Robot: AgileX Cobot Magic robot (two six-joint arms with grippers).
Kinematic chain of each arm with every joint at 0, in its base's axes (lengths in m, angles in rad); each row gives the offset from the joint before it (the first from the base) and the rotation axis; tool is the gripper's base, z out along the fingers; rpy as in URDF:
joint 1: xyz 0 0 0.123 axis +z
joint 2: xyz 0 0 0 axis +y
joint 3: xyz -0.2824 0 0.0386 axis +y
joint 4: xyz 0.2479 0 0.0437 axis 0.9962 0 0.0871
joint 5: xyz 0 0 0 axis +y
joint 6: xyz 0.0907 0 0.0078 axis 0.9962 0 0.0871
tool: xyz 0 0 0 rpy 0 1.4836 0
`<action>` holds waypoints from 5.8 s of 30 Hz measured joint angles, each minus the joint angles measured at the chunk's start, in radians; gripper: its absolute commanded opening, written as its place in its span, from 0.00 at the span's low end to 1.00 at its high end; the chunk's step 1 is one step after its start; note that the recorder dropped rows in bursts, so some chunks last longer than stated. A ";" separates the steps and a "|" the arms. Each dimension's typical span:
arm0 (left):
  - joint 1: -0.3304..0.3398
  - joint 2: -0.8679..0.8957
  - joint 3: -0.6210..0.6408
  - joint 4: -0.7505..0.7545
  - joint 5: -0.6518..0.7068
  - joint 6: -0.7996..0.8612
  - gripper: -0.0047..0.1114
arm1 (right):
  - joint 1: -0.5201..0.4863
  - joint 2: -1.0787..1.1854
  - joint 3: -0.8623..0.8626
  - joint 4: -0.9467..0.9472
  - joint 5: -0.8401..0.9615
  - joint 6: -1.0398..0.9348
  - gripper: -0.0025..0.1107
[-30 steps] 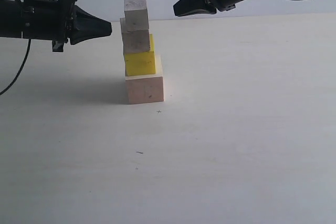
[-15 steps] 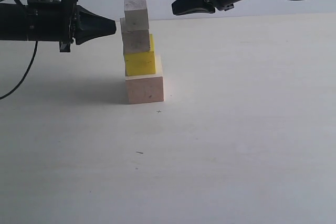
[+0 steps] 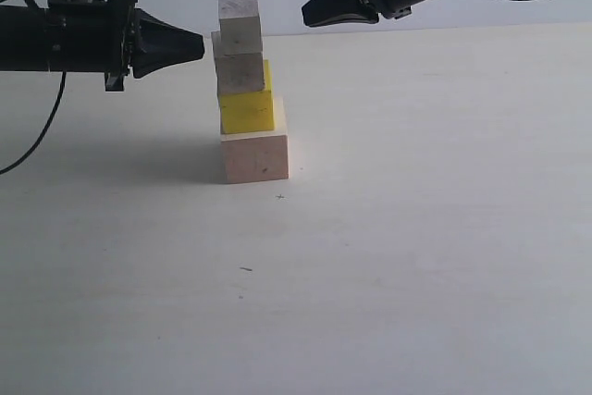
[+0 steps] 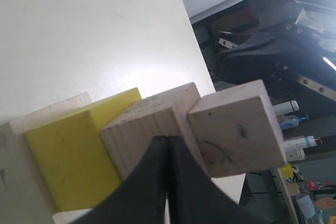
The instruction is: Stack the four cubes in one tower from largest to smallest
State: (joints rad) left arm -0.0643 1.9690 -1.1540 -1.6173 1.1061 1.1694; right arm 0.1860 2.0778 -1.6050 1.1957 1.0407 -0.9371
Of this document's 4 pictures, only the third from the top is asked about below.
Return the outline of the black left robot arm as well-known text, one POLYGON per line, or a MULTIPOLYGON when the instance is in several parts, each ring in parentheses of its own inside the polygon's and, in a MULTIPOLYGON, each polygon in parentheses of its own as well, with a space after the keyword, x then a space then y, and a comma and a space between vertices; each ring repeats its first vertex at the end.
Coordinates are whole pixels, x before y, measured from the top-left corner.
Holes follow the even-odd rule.
POLYGON ((156 19, 137 1, 2 6, 1 69, 101 73, 108 92, 122 92, 128 75, 204 57, 202 35, 156 19))

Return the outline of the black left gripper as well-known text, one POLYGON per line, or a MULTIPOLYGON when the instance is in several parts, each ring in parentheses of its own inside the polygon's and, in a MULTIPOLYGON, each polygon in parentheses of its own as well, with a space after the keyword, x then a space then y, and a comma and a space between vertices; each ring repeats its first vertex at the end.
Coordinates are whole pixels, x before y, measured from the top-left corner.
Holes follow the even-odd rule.
POLYGON ((138 0, 47 1, 50 72, 101 73, 108 92, 122 92, 130 73, 132 29, 135 79, 204 57, 201 34, 135 9, 138 0))

